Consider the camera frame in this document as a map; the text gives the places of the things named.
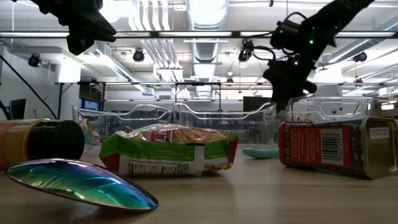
clear plastic bin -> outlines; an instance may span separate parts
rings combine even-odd
[[[289,101],[279,118],[286,121],[327,123],[371,116],[372,97],[304,97]]]
[[[273,146],[277,130],[275,113],[274,103],[265,103],[252,112],[198,112],[185,103],[173,105],[176,124],[233,131],[239,137],[239,144],[255,144],[257,147]]]
[[[126,126],[132,129],[142,128],[151,124],[168,124],[172,112],[155,105],[136,105],[127,113],[108,113],[72,107],[73,120],[87,119],[101,140],[109,138],[116,131],[122,131]]]

computer monitor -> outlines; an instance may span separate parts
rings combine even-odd
[[[271,98],[260,96],[244,96],[243,111],[252,112],[258,110],[264,103],[271,102]]]
[[[10,101],[10,115],[12,119],[24,119],[26,99]]]

barcode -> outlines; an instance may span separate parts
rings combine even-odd
[[[344,165],[343,132],[341,129],[321,129],[322,163]]]

nutrition label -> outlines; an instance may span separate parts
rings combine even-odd
[[[129,175],[186,175],[189,164],[129,160]]]

blue sponge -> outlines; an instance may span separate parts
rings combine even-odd
[[[279,157],[278,148],[268,148],[268,149],[243,149],[243,154],[245,156],[250,156],[255,159],[270,159]]]

